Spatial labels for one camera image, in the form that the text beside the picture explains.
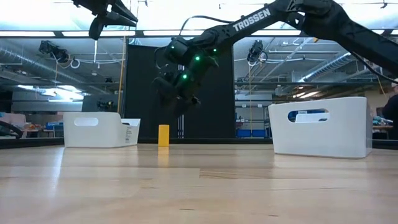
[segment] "white plastic bin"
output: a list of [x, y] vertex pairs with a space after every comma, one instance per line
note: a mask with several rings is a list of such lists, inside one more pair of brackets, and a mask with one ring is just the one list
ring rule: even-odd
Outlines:
[[[322, 109], [327, 113], [288, 119], [291, 111]], [[365, 97], [270, 105], [269, 117], [276, 154], [359, 159], [372, 151], [373, 123]]]
[[111, 148], [136, 145], [140, 121], [121, 119], [118, 113], [109, 112], [64, 113], [65, 147]]

